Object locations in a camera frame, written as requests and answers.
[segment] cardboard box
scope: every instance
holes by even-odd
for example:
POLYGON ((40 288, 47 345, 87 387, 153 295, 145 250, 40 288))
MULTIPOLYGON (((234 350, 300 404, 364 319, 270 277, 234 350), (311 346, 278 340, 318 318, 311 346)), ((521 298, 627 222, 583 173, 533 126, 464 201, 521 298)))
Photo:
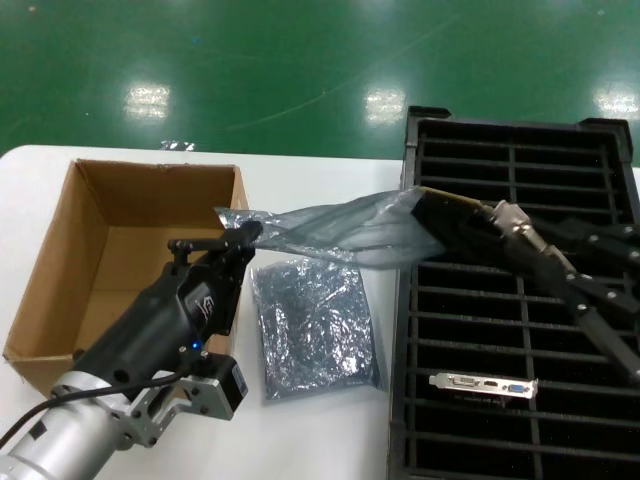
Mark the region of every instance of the cardboard box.
MULTIPOLYGON (((73 162, 4 357, 49 396, 73 352, 172 260, 168 240, 221 235, 214 206, 248 208, 238 168, 73 162)), ((207 349, 228 353, 231 341, 212 337, 207 349)))

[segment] black plastic tray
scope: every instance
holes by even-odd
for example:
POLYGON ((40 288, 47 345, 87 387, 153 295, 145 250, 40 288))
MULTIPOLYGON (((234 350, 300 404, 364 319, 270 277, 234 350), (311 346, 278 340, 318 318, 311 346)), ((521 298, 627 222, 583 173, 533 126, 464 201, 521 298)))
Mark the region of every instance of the black plastic tray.
MULTIPOLYGON (((454 120, 409 109, 404 187, 428 185, 539 218, 637 222, 626 122, 576 125, 454 120)), ((569 257, 581 273, 630 291, 622 272, 569 257)), ((623 330, 638 348, 637 332, 623 330)), ((398 285, 389 478, 640 477, 640 389, 574 326, 560 300, 452 255, 402 272, 398 285), (505 408, 452 399, 430 374, 539 379, 505 408)))

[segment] silver anti-static bag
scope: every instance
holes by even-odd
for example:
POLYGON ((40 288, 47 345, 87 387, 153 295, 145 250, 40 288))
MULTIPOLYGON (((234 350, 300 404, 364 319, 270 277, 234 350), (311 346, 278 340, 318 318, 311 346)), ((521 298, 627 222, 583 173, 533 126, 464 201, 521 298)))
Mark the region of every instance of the silver anti-static bag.
POLYGON ((386 388, 357 269, 303 258, 255 269, 251 282, 268 400, 355 385, 386 388))
POLYGON ((216 212, 225 228, 239 227, 247 220, 262 222, 256 248, 388 269, 444 251, 411 215, 422 194, 418 188, 383 192, 283 214, 227 208, 216 208, 216 212))

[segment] robot logo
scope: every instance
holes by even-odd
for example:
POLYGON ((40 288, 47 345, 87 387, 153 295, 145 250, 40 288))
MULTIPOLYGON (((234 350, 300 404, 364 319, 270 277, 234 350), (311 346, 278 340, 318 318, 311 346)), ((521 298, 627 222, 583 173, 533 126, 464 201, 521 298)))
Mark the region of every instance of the robot logo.
POLYGON ((207 295, 202 299, 202 303, 196 300, 196 305, 202 312, 202 315, 208 320, 211 314, 213 313, 213 298, 210 295, 207 295))

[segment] green floor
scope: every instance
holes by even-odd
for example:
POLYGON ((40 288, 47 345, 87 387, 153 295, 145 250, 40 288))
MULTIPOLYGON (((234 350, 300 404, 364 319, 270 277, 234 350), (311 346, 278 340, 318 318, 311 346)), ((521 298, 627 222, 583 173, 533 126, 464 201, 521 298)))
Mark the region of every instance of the green floor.
POLYGON ((0 0, 0 73, 0 153, 399 159, 409 105, 626 118, 640 145, 640 2, 0 0))

